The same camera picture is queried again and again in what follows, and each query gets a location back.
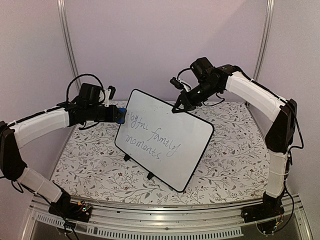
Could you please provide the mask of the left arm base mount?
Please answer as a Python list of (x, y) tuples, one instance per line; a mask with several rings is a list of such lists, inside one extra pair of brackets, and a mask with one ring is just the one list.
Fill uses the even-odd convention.
[(61, 198), (57, 202), (51, 202), (48, 212), (63, 219), (70, 219), (88, 223), (92, 214), (92, 205), (83, 200), (77, 203), (69, 198)]

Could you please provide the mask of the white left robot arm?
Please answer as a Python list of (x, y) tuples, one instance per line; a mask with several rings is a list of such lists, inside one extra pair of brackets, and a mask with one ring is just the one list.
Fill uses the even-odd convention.
[(32, 115), (11, 122), (0, 123), (0, 170), (5, 179), (43, 196), (63, 216), (74, 213), (70, 195), (35, 170), (24, 159), (23, 152), (41, 138), (55, 131), (62, 131), (80, 125), (84, 129), (88, 123), (124, 122), (125, 110), (110, 103), (116, 88), (84, 83), (74, 99), (66, 96), (61, 103)]

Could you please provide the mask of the blue whiteboard eraser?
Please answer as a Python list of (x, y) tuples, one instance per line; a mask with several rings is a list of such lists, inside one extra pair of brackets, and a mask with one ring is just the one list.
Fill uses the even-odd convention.
[(118, 124), (124, 124), (127, 110), (124, 107), (120, 107), (120, 108), (118, 108), (118, 110), (119, 110), (120, 116), (119, 116), (119, 118), (117, 120), (117, 123)]

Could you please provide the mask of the white whiteboard black frame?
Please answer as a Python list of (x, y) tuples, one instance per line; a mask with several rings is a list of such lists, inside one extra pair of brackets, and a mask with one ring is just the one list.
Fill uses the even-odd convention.
[(115, 146), (178, 193), (190, 182), (214, 125), (139, 89), (132, 90)]

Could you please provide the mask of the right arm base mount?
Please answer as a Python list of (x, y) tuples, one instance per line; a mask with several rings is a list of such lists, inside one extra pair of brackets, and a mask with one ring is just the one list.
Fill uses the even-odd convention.
[(250, 223), (280, 216), (284, 212), (281, 198), (264, 195), (262, 203), (243, 207), (240, 216), (244, 219), (245, 223)]

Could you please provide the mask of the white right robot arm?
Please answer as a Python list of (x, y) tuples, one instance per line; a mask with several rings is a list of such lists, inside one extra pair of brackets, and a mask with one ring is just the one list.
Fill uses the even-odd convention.
[(290, 163), (290, 147), (293, 143), (297, 117), (297, 103), (286, 100), (250, 78), (237, 65), (215, 67), (206, 57), (198, 58), (188, 68), (193, 72), (198, 85), (191, 88), (179, 76), (170, 83), (178, 90), (178, 96), (172, 112), (184, 113), (201, 107), (209, 97), (228, 91), (237, 95), (261, 111), (272, 125), (265, 135), (265, 144), (269, 152), (270, 165), (268, 183), (263, 198), (267, 199), (259, 206), (262, 218), (269, 218), (278, 210), (279, 199), (285, 191), (285, 181)]

